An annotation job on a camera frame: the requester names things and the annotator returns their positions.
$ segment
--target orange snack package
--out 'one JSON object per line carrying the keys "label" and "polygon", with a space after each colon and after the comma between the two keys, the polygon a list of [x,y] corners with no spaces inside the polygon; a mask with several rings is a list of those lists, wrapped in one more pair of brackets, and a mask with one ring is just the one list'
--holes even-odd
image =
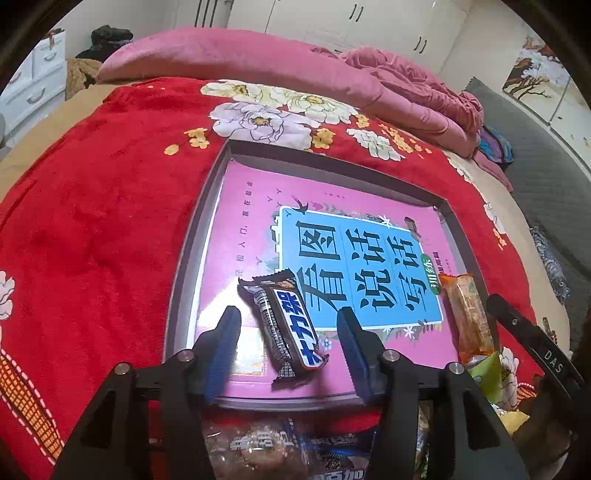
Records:
{"label": "orange snack package", "polygon": [[495,347],[486,314],[472,275],[458,277],[440,274],[439,280],[452,305],[459,333],[459,353],[463,364],[474,355],[490,355]]}

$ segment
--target gray mattress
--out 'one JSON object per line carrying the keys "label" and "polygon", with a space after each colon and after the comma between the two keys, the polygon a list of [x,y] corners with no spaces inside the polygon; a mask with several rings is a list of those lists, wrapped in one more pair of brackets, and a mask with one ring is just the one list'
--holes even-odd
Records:
{"label": "gray mattress", "polygon": [[563,266],[572,290],[565,306],[573,349],[591,294],[591,183],[566,147],[513,101],[477,78],[466,90],[484,106],[485,124],[511,143],[515,161],[505,174],[513,197],[528,223],[542,227]]}

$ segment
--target metal screw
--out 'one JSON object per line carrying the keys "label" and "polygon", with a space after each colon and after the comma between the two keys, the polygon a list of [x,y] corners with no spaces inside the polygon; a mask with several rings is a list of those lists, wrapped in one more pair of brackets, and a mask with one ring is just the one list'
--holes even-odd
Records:
{"label": "metal screw", "polygon": [[454,375],[461,375],[462,373],[464,373],[464,366],[457,362],[453,362],[449,364],[449,370]]}
{"label": "metal screw", "polygon": [[385,350],[384,353],[382,353],[382,357],[384,357],[384,360],[387,362],[397,362],[400,360],[400,353],[396,350]]}
{"label": "metal screw", "polygon": [[115,375],[125,375],[127,372],[129,372],[129,369],[131,369],[129,364],[126,364],[126,363],[117,364],[117,365],[115,365],[115,369],[114,369]]}
{"label": "metal screw", "polygon": [[193,360],[194,357],[195,354],[190,348],[187,348],[186,350],[181,350],[179,353],[177,353],[177,358],[180,362],[189,362]]}

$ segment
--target white drawer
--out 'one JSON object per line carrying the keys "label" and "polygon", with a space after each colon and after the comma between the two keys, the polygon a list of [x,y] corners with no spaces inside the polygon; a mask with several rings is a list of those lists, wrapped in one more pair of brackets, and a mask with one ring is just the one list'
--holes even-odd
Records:
{"label": "white drawer", "polygon": [[58,108],[66,98],[65,90],[55,95],[53,98],[49,99],[44,105],[41,105],[37,110],[35,110],[31,115],[25,118],[20,124],[18,124],[7,139],[7,145],[11,148],[17,146],[17,144],[22,140],[22,138],[33,128],[35,127],[41,120],[47,117],[50,113],[52,113],[56,108]]}
{"label": "white drawer", "polygon": [[5,99],[15,92],[25,88],[33,79],[33,53],[31,52],[21,66],[12,76],[12,79],[6,85],[4,91],[0,94],[0,99]]}
{"label": "white drawer", "polygon": [[33,50],[33,78],[39,78],[65,59],[66,32],[54,35],[53,45],[49,38],[41,40]]}
{"label": "white drawer", "polygon": [[63,61],[52,71],[37,80],[22,92],[0,100],[0,112],[6,120],[10,132],[28,115],[66,88],[66,62]]}

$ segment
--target pink blanket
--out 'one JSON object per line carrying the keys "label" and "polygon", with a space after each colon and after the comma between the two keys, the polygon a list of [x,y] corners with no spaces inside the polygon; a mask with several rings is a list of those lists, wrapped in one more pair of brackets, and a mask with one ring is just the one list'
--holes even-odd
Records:
{"label": "pink blanket", "polygon": [[251,31],[187,27],[151,35],[110,56],[98,76],[103,82],[182,76],[264,83],[334,98],[462,157],[479,141],[478,133],[393,92],[364,69],[309,44]]}
{"label": "pink blanket", "polygon": [[484,109],[469,92],[456,92],[432,72],[405,57],[371,47],[356,48],[341,55],[347,65],[376,77],[382,85],[418,105],[452,119],[468,133],[484,122]]}

